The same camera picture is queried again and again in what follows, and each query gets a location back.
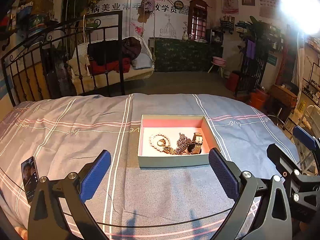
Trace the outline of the orange bucket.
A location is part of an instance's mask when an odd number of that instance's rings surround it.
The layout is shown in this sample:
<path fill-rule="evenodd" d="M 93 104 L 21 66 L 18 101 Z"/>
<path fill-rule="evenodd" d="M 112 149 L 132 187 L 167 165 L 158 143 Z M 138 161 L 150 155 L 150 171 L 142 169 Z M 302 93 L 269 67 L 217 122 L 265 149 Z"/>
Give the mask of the orange bucket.
<path fill-rule="evenodd" d="M 248 104 L 258 110 L 262 110 L 268 97 L 269 95 L 264 90 L 257 89 L 255 92 L 250 93 Z"/>

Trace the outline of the grey striped bed cover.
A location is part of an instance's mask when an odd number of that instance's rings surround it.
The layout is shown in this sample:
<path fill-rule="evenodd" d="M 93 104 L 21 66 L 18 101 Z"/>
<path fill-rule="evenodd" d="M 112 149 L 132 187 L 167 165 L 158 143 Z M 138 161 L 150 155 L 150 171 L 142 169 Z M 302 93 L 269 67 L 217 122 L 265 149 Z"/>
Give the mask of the grey striped bed cover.
<path fill-rule="evenodd" d="M 99 95 L 21 103 L 1 118 L 1 208 L 26 229 L 30 206 L 21 163 L 35 157 L 40 176 L 78 172 L 102 150 L 112 164 L 86 205 L 111 239 L 210 239 L 233 201 L 208 165 L 148 169 L 138 163 L 142 115 L 203 115 L 223 156 L 258 178 L 276 168 L 267 147 L 295 162 L 295 145 L 259 110 L 214 95 Z"/>

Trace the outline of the red blanket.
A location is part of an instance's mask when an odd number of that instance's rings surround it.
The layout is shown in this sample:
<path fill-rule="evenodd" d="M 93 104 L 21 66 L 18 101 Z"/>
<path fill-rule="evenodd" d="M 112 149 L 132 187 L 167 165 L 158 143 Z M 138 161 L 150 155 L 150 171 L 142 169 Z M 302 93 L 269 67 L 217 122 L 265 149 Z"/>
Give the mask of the red blanket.
<path fill-rule="evenodd" d="M 123 73 L 127 73 L 130 70 L 131 60 L 129 58 L 123 58 Z M 119 72 L 119 61 L 113 61 L 103 65 L 98 65 L 96 61 L 91 61 L 88 66 L 89 73 L 91 75 L 105 74 L 106 72 L 116 71 Z"/>

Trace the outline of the black smartphone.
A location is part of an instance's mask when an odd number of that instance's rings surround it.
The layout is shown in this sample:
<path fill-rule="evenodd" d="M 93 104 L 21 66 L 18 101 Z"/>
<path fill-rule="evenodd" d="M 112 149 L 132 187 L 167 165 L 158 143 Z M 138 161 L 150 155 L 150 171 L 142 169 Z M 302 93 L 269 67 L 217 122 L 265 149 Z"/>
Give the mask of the black smartphone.
<path fill-rule="evenodd" d="M 35 158 L 33 156 L 21 163 L 21 171 L 25 195 L 28 204 L 31 204 L 39 182 Z"/>

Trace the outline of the black iron bed frame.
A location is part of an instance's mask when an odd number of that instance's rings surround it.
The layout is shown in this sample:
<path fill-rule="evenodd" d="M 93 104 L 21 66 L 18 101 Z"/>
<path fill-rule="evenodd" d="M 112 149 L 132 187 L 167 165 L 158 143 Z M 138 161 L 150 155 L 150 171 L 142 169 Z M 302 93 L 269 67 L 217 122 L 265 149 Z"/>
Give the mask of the black iron bed frame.
<path fill-rule="evenodd" d="M 124 89 L 123 12 L 100 12 L 49 25 L 27 37 L 1 57 L 10 104 L 99 92 L 99 76 L 108 87 L 107 65 Z"/>

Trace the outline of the dark maroon bag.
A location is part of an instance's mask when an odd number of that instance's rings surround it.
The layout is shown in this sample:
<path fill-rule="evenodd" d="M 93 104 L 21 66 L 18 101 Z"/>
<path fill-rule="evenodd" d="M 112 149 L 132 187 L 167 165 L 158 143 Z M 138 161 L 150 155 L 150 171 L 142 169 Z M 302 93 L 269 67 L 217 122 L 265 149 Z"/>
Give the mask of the dark maroon bag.
<path fill-rule="evenodd" d="M 140 41 L 135 37 L 124 38 L 121 46 L 122 56 L 129 58 L 131 61 L 139 56 L 142 49 Z"/>

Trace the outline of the pink stool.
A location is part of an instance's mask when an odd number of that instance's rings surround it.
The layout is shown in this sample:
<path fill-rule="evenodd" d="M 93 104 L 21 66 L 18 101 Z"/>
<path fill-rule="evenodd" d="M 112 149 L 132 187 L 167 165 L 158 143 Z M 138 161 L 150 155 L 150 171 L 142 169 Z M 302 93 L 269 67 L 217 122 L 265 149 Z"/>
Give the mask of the pink stool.
<path fill-rule="evenodd" d="M 210 73 L 214 67 L 218 67 L 219 68 L 219 74 L 220 74 L 221 77 L 223 77 L 223 71 L 224 71 L 225 66 L 226 66 L 226 60 L 224 60 L 223 58 L 214 56 L 211 63 L 212 63 L 212 66 L 208 70 L 208 73 Z"/>

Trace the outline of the green floral covered table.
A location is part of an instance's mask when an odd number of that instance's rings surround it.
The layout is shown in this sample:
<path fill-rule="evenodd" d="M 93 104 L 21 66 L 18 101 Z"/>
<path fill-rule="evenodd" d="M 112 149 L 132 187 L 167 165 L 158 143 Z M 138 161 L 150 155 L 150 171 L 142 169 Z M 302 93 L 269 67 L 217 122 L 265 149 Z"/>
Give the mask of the green floral covered table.
<path fill-rule="evenodd" d="M 222 46 L 172 38 L 150 38 L 148 46 L 155 55 L 156 72 L 208 71 L 213 57 L 223 55 Z"/>

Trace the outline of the light blue pillow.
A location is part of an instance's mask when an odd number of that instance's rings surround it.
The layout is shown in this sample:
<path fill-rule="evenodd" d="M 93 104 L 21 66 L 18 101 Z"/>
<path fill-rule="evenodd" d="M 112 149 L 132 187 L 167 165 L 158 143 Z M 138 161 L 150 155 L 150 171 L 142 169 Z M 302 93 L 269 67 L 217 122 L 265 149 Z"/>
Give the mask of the light blue pillow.
<path fill-rule="evenodd" d="M 152 68 L 152 59 L 149 55 L 140 53 L 133 61 L 132 68 L 134 70 Z"/>

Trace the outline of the pale green jewelry box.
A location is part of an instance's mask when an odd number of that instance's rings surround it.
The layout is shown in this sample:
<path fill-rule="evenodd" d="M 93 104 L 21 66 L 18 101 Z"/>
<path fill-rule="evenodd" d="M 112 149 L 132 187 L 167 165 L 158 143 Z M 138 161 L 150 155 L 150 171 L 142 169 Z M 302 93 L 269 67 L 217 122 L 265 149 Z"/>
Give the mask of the pale green jewelry box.
<path fill-rule="evenodd" d="M 203 137 L 200 154 L 187 147 L 194 133 Z M 220 149 L 217 135 L 203 115 L 142 115 L 138 162 L 141 168 L 169 168 L 207 165 L 212 148 Z"/>

